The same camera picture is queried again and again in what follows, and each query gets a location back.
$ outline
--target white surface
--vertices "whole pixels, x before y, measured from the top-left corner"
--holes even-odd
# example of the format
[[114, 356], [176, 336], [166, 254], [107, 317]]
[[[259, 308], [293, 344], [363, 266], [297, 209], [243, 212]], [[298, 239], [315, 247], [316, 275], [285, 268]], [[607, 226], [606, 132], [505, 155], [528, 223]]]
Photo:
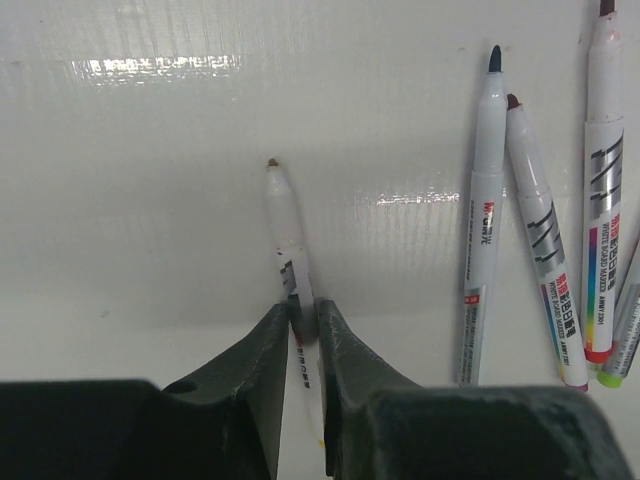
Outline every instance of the white surface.
[[[299, 197], [317, 293], [402, 373], [450, 385], [494, 43], [534, 122], [579, 284], [597, 3], [1, 2], [0, 377], [164, 386], [246, 334], [280, 295], [263, 216], [275, 156]], [[618, 3], [626, 265], [640, 214], [640, 3]], [[556, 384], [517, 208], [509, 174], [486, 379]], [[324, 478], [290, 387], [280, 477]], [[640, 471], [640, 367], [619, 391], [591, 390]]]

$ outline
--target whiteboard marker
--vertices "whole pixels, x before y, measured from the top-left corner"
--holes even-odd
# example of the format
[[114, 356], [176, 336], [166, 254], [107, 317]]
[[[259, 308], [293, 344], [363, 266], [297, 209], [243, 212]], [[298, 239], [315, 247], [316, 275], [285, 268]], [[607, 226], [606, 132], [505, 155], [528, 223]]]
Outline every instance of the whiteboard marker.
[[614, 4], [600, 4], [587, 78], [582, 332], [587, 360], [593, 363], [604, 363], [611, 350], [620, 228], [622, 42]]
[[586, 391], [589, 382], [587, 362], [551, 191], [524, 109], [515, 95], [508, 95], [508, 104], [507, 147], [558, 371], [568, 387]]
[[276, 241], [285, 298], [300, 306], [299, 318], [294, 316], [291, 323], [295, 356], [302, 376], [310, 428], [313, 436], [324, 446], [317, 316], [309, 279], [309, 261], [293, 191], [282, 167], [273, 159], [269, 160], [267, 166], [267, 210]]
[[502, 212], [507, 116], [501, 63], [500, 47], [496, 45], [491, 53], [476, 124], [464, 276], [462, 358], [457, 378], [460, 386], [475, 386], [481, 382], [485, 322], [491, 314]]
[[629, 375], [633, 357], [640, 343], [640, 242], [631, 261], [627, 279], [616, 305], [613, 349], [600, 372], [598, 381], [617, 388]]

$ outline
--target marker barrel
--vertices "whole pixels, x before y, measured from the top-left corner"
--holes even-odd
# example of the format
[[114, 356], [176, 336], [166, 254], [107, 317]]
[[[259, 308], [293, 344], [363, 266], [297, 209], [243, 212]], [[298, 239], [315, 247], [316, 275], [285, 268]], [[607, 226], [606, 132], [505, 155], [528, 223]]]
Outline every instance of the marker barrel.
[[293, 191], [278, 165], [267, 167], [267, 211], [277, 245], [285, 299], [299, 310], [291, 315], [292, 349], [302, 378], [306, 417], [312, 436], [324, 445], [322, 385], [318, 369], [317, 316], [309, 261]]
[[587, 390], [587, 362], [558, 219], [538, 142], [521, 105], [507, 113], [507, 147], [558, 371], [567, 386]]
[[504, 174], [471, 174], [471, 200], [464, 280], [464, 330], [458, 384], [480, 381], [485, 317], [496, 272]]
[[611, 350], [624, 121], [585, 125], [582, 331], [587, 360], [604, 363]]
[[457, 377], [460, 386], [477, 386], [482, 381], [486, 318], [491, 315], [491, 296], [498, 259], [506, 122], [507, 97], [502, 72], [489, 72], [485, 76], [478, 105], [471, 173], [464, 327]]
[[558, 362], [568, 387], [586, 391], [589, 382], [577, 305], [571, 291], [564, 248], [551, 192], [518, 196], [533, 264]]
[[585, 125], [582, 333], [587, 360], [612, 346], [622, 181], [622, 41], [618, 14], [599, 17], [589, 49]]
[[636, 248], [616, 306], [611, 356], [598, 372], [598, 381], [616, 388], [629, 374], [640, 343], [640, 248]]

